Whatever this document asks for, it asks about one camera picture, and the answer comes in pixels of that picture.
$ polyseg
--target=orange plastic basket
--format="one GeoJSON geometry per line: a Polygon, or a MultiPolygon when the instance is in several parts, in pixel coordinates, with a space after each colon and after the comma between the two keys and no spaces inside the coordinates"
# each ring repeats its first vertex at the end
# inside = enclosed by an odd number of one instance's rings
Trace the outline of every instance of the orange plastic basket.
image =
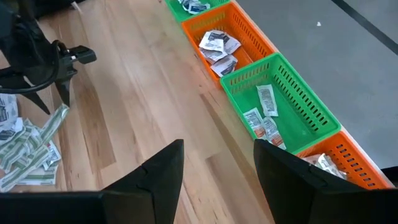
{"type": "Polygon", "coordinates": [[[240,41],[242,46],[233,54],[238,60],[235,70],[275,52],[271,44],[263,38],[251,24],[250,19],[233,2],[182,22],[182,29],[219,88],[221,88],[219,76],[212,71],[210,64],[199,50],[199,43],[205,32],[213,29],[222,30],[240,41]]]}
{"type": "Polygon", "coordinates": [[[339,170],[347,173],[348,181],[369,190],[391,188],[344,132],[338,132],[297,156],[304,158],[322,153],[330,156],[339,170]]]}

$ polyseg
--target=green plastic basket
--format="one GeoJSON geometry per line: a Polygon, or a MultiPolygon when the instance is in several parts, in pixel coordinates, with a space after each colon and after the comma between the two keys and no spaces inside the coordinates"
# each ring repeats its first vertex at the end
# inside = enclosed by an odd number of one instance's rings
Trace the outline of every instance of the green plastic basket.
{"type": "MultiPolygon", "coordinates": [[[[210,9],[206,10],[212,10],[215,7],[218,7],[222,4],[225,4],[227,2],[229,2],[229,0],[200,0],[202,3],[209,3],[210,4],[210,9]]],[[[173,16],[175,17],[175,20],[177,20],[178,22],[183,22],[186,21],[187,19],[193,17],[193,16],[197,16],[200,14],[205,13],[206,11],[203,11],[197,15],[192,15],[189,14],[187,11],[185,11],[182,8],[182,5],[177,1],[177,0],[166,0],[166,4],[169,7],[170,11],[172,11],[173,16]]]]}
{"type": "Polygon", "coordinates": [[[341,129],[337,119],[286,58],[274,53],[221,79],[230,102],[253,139],[256,135],[243,113],[256,107],[264,117],[256,86],[268,84],[274,89],[279,113],[273,119],[290,153],[297,154],[341,129]]]}

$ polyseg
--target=wooden floor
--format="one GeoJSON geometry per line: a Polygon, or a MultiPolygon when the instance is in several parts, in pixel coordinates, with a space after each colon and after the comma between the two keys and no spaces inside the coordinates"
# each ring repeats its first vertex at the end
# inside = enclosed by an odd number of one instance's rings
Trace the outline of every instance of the wooden floor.
{"type": "MultiPolygon", "coordinates": [[[[48,39],[85,45],[98,57],[77,65],[71,108],[55,137],[56,186],[13,191],[98,190],[175,139],[185,140],[176,223],[273,223],[254,170],[253,140],[216,89],[164,0],[89,0],[40,25],[48,39]]],[[[54,86],[40,92],[54,111],[54,86]]],[[[23,117],[49,118],[19,97],[23,117]]]]}

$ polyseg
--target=pile of packets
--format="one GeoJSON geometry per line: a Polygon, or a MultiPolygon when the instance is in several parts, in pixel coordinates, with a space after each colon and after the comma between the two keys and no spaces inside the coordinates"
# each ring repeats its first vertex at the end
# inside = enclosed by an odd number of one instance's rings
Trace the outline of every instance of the pile of packets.
{"type": "Polygon", "coordinates": [[[43,128],[18,117],[15,95],[0,94],[0,192],[15,185],[54,185],[61,155],[52,141],[69,108],[62,105],[43,128]]]}
{"type": "Polygon", "coordinates": [[[264,119],[261,117],[257,108],[253,108],[244,113],[244,118],[249,123],[250,128],[254,131],[257,138],[267,140],[273,145],[286,150],[286,146],[282,136],[279,134],[278,127],[273,116],[278,116],[278,109],[275,102],[274,90],[272,85],[257,86],[264,119]]]}
{"type": "Polygon", "coordinates": [[[235,71],[238,60],[232,53],[240,46],[238,40],[220,30],[206,32],[199,44],[200,52],[220,78],[235,71]]]}
{"type": "Polygon", "coordinates": [[[182,8],[189,14],[196,15],[210,8],[210,4],[203,4],[199,0],[178,0],[182,8]]]}
{"type": "Polygon", "coordinates": [[[347,174],[343,171],[338,170],[336,164],[331,160],[330,156],[327,156],[325,153],[323,154],[317,154],[314,156],[309,156],[306,158],[303,158],[303,160],[311,163],[312,165],[315,165],[319,169],[323,169],[324,171],[327,171],[337,177],[340,177],[342,179],[347,179],[347,174]]]}

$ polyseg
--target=basket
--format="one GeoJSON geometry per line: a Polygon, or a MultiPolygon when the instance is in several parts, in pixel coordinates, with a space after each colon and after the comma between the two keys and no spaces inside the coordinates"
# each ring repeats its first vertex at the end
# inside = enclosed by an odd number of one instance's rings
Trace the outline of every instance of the basket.
{"type": "Polygon", "coordinates": [[[221,88],[219,76],[212,71],[210,68],[211,65],[199,50],[199,43],[205,32],[213,29],[222,30],[240,41],[242,46],[233,54],[238,60],[235,70],[250,65],[275,52],[271,44],[263,38],[252,25],[250,19],[233,2],[224,4],[183,22],[182,28],[208,73],[219,88],[221,88]]]}
{"type": "MultiPolygon", "coordinates": [[[[215,7],[218,7],[224,3],[229,2],[229,0],[200,0],[200,2],[209,3],[211,7],[208,10],[212,10],[215,7]]],[[[197,15],[189,14],[187,11],[185,11],[183,9],[182,5],[178,2],[178,0],[166,0],[166,4],[167,4],[167,7],[169,7],[170,11],[172,12],[175,20],[178,22],[182,22],[182,21],[185,21],[193,16],[197,16],[197,15]]]]}
{"type": "Polygon", "coordinates": [[[340,123],[280,53],[274,53],[221,79],[235,111],[253,139],[243,113],[262,106],[256,86],[272,84],[278,108],[277,124],[287,151],[297,154],[332,136],[340,123]]]}
{"type": "Polygon", "coordinates": [[[315,154],[330,156],[347,180],[365,189],[386,189],[390,185],[378,174],[349,137],[342,131],[297,154],[304,158],[315,154]]]}

